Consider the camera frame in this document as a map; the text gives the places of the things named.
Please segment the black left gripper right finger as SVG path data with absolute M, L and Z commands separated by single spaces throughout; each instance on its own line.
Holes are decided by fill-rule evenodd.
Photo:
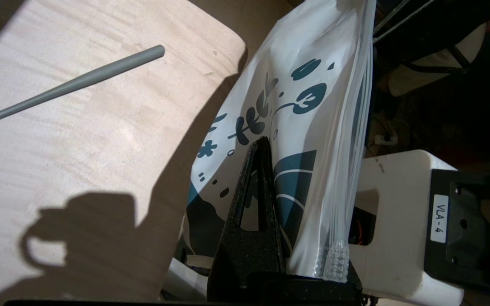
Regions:
M 346 283 L 292 276 L 290 300 L 301 306 L 361 306 L 362 283 L 349 261 Z

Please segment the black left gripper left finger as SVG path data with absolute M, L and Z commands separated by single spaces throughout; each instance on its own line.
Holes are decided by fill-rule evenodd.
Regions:
M 257 231 L 241 228 L 250 186 L 256 188 Z M 285 267 L 275 212 L 270 142 L 247 150 L 207 284 L 208 301 L 277 301 Z

